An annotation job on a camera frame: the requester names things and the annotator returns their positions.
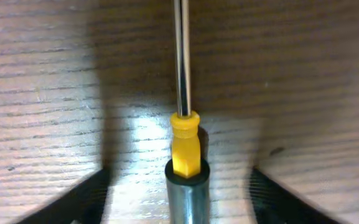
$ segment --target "dark spot on wood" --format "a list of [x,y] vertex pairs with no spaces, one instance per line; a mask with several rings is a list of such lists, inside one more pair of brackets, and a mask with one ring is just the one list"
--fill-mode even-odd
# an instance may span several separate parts
[[282,152],[284,150],[285,150],[284,147],[277,147],[277,148],[273,149],[271,151],[271,153],[269,153],[269,156],[274,156],[274,155],[279,154],[280,152]]

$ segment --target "metal rod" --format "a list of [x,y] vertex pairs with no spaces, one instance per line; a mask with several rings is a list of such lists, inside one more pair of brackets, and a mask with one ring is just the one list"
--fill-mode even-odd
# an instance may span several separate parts
[[208,224],[210,218],[210,166],[202,159],[201,172],[185,179],[174,174],[172,160],[166,165],[171,224]]
[[188,117],[190,105],[189,0],[174,0],[178,116]]

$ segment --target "wooden table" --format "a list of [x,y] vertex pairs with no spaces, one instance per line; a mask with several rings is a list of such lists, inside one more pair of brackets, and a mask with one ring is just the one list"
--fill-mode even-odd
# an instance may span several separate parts
[[[105,223],[168,223],[172,13],[163,0],[0,0],[0,223],[96,171],[101,151],[115,176]],[[211,223],[252,223],[256,158],[359,223],[359,1],[190,1],[190,23]]]

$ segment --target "blurry dark object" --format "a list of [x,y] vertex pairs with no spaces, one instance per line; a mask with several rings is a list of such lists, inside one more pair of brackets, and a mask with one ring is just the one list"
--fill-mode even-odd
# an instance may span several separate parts
[[110,184],[110,170],[102,169],[74,189],[18,224],[82,224],[101,222]]
[[258,224],[339,224],[253,168],[249,194]]

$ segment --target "brown wood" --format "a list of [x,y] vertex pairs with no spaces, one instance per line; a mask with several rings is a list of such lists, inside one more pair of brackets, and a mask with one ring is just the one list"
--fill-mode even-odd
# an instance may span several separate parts
[[[212,223],[251,223],[256,158],[359,223],[359,1],[198,0],[190,13]],[[168,223],[174,66],[170,1],[0,0],[0,223],[96,171],[101,152],[106,223]]]

